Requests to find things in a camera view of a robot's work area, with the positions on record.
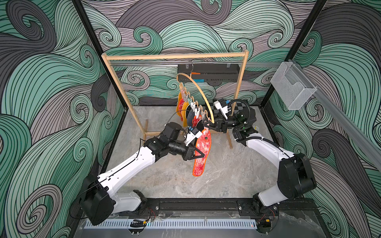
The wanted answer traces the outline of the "curved wooden clip hanger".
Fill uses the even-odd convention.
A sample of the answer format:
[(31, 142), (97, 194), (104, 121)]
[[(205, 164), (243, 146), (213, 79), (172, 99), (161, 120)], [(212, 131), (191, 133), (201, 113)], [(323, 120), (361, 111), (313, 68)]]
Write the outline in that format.
[(208, 120), (211, 122), (211, 123), (215, 123), (215, 120), (214, 120), (214, 114), (213, 114), (213, 111), (212, 111), (212, 108), (211, 108), (211, 105), (209, 104), (209, 101), (206, 97), (206, 95), (204, 94), (203, 90), (199, 87), (199, 85), (192, 79), (191, 76), (185, 74), (185, 73), (178, 73), (177, 76), (176, 76), (176, 80), (180, 83), (180, 80), (179, 80), (179, 76), (182, 75), (184, 76), (185, 78), (187, 78), (190, 82), (192, 82), (195, 87), (198, 89), (198, 91), (200, 92), (201, 96), (203, 97), (205, 103), (206, 103), (206, 106), (208, 107), (209, 109), (209, 112), (210, 112), (210, 117), (207, 116)]

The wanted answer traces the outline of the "red patterned insole front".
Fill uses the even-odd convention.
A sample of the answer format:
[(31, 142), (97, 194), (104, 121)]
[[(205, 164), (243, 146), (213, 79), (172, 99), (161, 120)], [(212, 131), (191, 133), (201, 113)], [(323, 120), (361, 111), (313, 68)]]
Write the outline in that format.
[(197, 139), (196, 149), (198, 151), (195, 152), (196, 156), (201, 156), (194, 160), (192, 175), (195, 177), (199, 177), (203, 174), (206, 160), (211, 150), (211, 133), (209, 129), (204, 129), (202, 131), (202, 135)]

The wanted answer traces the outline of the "black insole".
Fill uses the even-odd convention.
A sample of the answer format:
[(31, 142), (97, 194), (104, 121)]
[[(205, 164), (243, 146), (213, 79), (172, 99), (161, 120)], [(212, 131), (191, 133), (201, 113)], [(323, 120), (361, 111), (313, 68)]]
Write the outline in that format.
[(194, 111), (191, 106), (188, 106), (186, 109), (186, 122), (188, 127), (192, 127), (194, 118)]

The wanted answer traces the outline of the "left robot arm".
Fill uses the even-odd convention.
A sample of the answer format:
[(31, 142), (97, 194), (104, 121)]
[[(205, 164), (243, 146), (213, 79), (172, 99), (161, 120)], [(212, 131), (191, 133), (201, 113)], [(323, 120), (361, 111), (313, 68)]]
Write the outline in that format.
[(118, 190), (132, 177), (153, 165), (168, 154), (180, 155), (183, 160), (194, 160), (204, 156), (193, 141), (202, 136), (198, 128), (187, 132), (183, 141), (178, 140), (182, 126), (175, 122), (165, 125), (164, 130), (146, 141), (130, 158), (98, 176), (88, 175), (82, 183), (78, 203), (92, 225), (99, 225), (110, 215), (145, 209), (145, 198), (134, 190), (118, 195)]

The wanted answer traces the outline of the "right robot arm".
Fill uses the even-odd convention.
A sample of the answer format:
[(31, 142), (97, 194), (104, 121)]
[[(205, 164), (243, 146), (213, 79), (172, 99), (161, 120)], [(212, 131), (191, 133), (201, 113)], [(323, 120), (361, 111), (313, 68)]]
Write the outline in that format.
[(257, 120), (255, 110), (247, 101), (239, 100), (244, 107), (235, 114), (232, 109), (235, 102), (225, 99), (214, 101), (213, 110), (217, 110), (218, 114), (211, 114), (211, 121), (204, 125), (216, 132), (231, 130), (237, 143), (255, 150), (278, 169), (276, 185), (253, 196), (253, 211), (262, 214), (272, 205), (294, 200), (315, 189), (317, 183), (309, 158), (303, 153), (288, 151), (263, 137), (253, 126)]

